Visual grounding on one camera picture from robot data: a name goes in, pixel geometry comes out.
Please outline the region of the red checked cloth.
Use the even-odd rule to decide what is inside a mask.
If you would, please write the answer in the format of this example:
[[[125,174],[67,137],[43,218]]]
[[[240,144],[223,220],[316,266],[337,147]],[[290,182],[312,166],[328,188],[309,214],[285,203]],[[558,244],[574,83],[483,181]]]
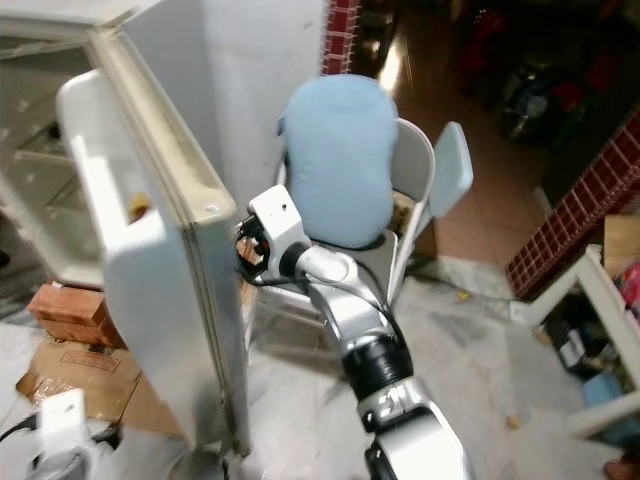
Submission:
[[[323,38],[321,73],[324,76],[349,73],[360,14],[361,0],[326,0],[326,28]]]

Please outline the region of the brown cardboard sheet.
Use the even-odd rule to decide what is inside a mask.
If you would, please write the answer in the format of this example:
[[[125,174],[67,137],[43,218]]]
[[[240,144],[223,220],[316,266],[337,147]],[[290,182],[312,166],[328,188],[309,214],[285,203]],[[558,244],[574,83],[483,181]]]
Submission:
[[[15,390],[33,404],[70,389],[83,390],[91,419],[184,436],[128,349],[46,339],[15,383]]]

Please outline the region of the silver fridge door with sticker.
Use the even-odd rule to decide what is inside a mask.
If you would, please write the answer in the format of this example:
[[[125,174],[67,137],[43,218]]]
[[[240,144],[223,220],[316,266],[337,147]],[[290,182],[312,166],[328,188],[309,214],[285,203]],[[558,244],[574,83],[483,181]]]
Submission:
[[[236,204],[123,24],[92,28],[87,50],[93,69],[60,87],[58,120],[99,237],[111,319],[191,447],[206,438],[186,429],[210,408],[193,398],[206,388],[214,396],[215,433],[225,433],[219,407],[229,397],[237,413],[246,412],[237,417],[250,434],[241,276],[230,237]],[[114,259],[119,250],[109,246],[120,241],[106,232],[128,227],[138,192],[152,206],[141,219],[212,234],[198,239],[214,244],[216,256],[196,269],[195,284],[178,279],[191,270],[172,269],[172,260],[159,268],[150,262],[160,253],[151,243],[156,234],[143,233],[141,261]]]

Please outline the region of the light blue cushion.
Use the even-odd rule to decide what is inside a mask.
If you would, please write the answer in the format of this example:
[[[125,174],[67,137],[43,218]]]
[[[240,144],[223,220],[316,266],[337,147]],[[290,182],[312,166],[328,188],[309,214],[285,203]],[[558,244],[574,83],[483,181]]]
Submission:
[[[285,187],[308,237],[346,250],[378,242],[392,216],[397,118],[369,77],[321,76],[293,92],[280,119]]]

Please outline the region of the red brick-pattern panel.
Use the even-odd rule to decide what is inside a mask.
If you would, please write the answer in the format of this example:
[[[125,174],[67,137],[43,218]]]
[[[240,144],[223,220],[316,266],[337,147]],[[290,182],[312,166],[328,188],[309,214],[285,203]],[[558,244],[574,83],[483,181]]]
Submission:
[[[603,143],[549,218],[506,264],[513,297],[530,301],[550,276],[585,250],[605,216],[622,214],[640,198],[640,102]]]

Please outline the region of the small blue container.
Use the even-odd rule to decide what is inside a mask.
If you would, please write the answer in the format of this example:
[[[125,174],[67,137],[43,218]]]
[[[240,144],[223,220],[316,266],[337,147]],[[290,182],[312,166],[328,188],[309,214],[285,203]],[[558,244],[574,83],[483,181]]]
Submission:
[[[585,413],[605,417],[627,417],[640,413],[640,390],[626,390],[613,372],[600,372],[582,384]]]

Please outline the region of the red brick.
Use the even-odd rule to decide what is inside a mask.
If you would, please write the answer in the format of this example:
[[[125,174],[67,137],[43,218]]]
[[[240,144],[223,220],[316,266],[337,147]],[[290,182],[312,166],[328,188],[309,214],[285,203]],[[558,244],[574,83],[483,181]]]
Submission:
[[[37,289],[27,310],[51,337],[96,346],[114,344],[102,329],[108,320],[108,311],[104,294],[99,291],[47,283]]]

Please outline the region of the pale blue chair backrest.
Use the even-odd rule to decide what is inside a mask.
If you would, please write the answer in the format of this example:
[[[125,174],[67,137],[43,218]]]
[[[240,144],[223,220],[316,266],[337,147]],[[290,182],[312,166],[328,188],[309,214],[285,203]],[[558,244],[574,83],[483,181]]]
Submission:
[[[431,218],[443,218],[470,191],[474,168],[470,148],[458,122],[449,122],[434,145],[434,174],[428,195]]]

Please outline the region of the white low table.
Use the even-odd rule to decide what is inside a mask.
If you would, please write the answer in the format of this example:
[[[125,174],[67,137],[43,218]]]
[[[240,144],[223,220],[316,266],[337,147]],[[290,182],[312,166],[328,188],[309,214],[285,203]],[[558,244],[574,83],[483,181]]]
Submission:
[[[567,417],[567,429],[577,439],[588,440],[626,419],[640,415],[640,321],[628,312],[612,276],[602,264],[602,247],[589,244],[579,260],[571,262],[531,303],[516,302],[512,319],[517,324],[535,326],[549,315],[572,289],[579,288],[620,355],[626,378],[634,383],[634,392],[611,401],[582,408]]]

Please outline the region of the white folding chair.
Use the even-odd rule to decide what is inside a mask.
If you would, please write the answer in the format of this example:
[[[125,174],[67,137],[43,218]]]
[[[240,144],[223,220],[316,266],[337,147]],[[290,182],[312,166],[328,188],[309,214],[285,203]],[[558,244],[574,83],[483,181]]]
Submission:
[[[369,247],[344,250],[303,238],[305,225],[296,214],[280,239],[265,230],[255,237],[264,255],[251,268],[259,288],[256,305],[329,335],[340,353],[375,338],[402,340],[393,308],[419,228],[425,224],[435,154],[428,137],[407,120],[396,123],[397,141],[390,156],[394,195],[410,200],[401,228],[384,230]]]

